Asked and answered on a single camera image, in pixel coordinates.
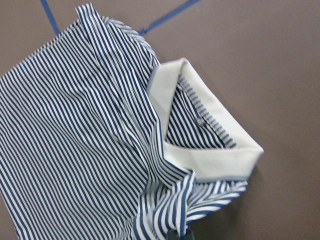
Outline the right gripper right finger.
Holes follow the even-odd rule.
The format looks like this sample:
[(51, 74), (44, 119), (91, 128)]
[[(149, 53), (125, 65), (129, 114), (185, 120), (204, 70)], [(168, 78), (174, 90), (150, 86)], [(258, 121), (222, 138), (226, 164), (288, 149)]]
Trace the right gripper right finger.
[(184, 240), (195, 240), (195, 236), (192, 230), (188, 230), (184, 235)]

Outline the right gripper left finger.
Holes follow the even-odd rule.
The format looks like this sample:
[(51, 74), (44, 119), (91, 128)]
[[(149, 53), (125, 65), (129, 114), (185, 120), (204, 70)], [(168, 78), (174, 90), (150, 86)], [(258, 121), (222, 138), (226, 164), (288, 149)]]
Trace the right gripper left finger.
[(166, 240), (180, 240), (178, 232), (174, 229), (170, 229), (166, 234)]

